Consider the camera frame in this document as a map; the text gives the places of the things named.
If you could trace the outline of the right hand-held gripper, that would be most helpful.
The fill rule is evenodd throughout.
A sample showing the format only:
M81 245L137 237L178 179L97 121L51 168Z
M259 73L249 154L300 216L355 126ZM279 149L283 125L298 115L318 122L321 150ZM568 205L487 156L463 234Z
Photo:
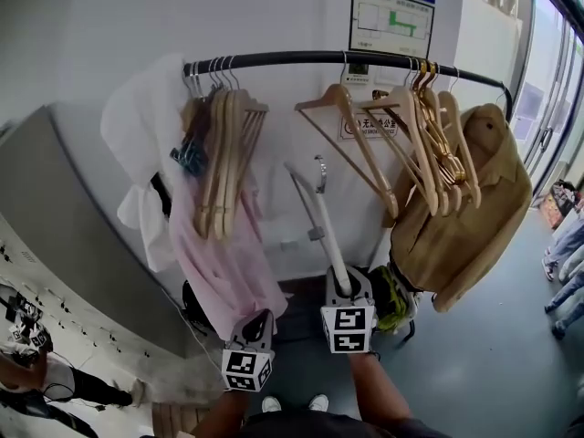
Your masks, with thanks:
M333 266L326 272L326 303L320 309L323 331L333 354L366 353L377 326L370 280L354 266L347 266L350 296L340 295Z

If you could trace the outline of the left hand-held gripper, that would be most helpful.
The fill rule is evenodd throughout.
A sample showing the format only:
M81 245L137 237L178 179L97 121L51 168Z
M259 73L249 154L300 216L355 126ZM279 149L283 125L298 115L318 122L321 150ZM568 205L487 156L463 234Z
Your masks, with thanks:
M223 349L222 375L229 390L260 392L273 371L275 318L268 308L263 314L265 321L256 321L256 313L238 321Z

